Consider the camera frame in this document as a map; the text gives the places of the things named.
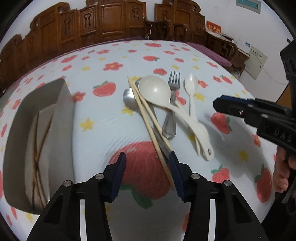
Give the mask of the right hand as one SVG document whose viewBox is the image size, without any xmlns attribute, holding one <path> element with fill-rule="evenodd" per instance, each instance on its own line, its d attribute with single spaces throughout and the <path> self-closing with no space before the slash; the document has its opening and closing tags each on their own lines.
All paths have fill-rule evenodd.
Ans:
<svg viewBox="0 0 296 241">
<path fill-rule="evenodd" d="M 290 155 L 288 160 L 287 151 L 277 146 L 276 160 L 273 172 L 273 186 L 276 192 L 283 193 L 288 189 L 291 170 L 295 170 L 295 155 Z"/>
</svg>

